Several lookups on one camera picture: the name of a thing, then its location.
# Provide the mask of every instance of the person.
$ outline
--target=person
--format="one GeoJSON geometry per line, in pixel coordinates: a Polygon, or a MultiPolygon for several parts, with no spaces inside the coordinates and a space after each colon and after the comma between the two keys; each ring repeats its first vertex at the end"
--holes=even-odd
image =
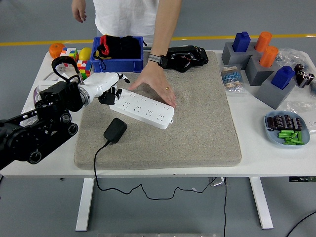
{"type": "MultiPolygon", "coordinates": [[[[151,54],[167,54],[182,0],[93,0],[93,3],[95,24],[101,34],[137,36],[136,31],[139,30],[139,33],[149,39],[154,32],[151,54]]],[[[84,22],[87,18],[85,0],[73,0],[72,12],[77,21],[84,22]]],[[[166,103],[176,107],[176,95],[158,63],[148,61],[137,80],[128,89],[134,90],[143,83],[148,84],[166,103]]]]}

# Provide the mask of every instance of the power strip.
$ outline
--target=power strip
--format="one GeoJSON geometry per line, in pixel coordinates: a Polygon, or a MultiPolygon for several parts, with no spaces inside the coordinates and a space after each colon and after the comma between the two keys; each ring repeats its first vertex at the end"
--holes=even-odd
{"type": "Polygon", "coordinates": [[[125,89],[110,109],[160,129],[173,123],[173,107],[125,89]]]}

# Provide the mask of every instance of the power adapter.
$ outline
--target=power adapter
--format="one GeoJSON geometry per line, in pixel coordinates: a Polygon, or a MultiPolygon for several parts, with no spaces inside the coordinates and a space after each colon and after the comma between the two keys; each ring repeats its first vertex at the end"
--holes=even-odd
{"type": "Polygon", "coordinates": [[[126,129],[127,124],[119,118],[115,118],[105,130],[103,136],[108,140],[108,142],[117,143],[126,129]]]}

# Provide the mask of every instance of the yellow ball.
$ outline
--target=yellow ball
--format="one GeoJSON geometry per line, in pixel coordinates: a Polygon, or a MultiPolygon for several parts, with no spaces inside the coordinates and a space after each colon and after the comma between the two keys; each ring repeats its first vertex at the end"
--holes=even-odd
{"type": "Polygon", "coordinates": [[[89,47],[83,48],[79,53],[79,60],[83,60],[83,61],[89,60],[91,51],[92,49],[89,47]]]}

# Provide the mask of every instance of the blue plastic tray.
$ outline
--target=blue plastic tray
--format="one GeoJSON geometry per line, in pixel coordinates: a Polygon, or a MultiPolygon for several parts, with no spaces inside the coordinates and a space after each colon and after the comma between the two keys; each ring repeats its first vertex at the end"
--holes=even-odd
{"type": "Polygon", "coordinates": [[[90,61],[94,67],[95,73],[100,72],[135,72],[140,73],[143,70],[143,37],[134,37],[138,39],[141,47],[141,58],[139,59],[107,59],[103,60],[106,65],[106,69],[103,70],[101,67],[101,61],[93,57],[93,53],[96,51],[97,47],[100,45],[100,37],[95,37],[93,40],[93,48],[90,56],[90,61]]]}
{"type": "Polygon", "coordinates": [[[266,114],[265,118],[264,118],[264,125],[266,128],[266,132],[268,135],[268,138],[276,145],[284,147],[284,148],[300,148],[305,146],[309,141],[310,141],[310,133],[306,127],[306,124],[304,122],[304,120],[297,115],[296,113],[293,112],[289,112],[289,111],[272,111],[266,114]],[[302,141],[304,142],[304,145],[285,145],[283,144],[284,139],[278,138],[277,135],[279,133],[279,131],[268,131],[268,124],[267,124],[267,118],[268,117],[274,117],[276,115],[290,115],[291,118],[299,118],[301,120],[301,124],[302,124],[302,141]]]}

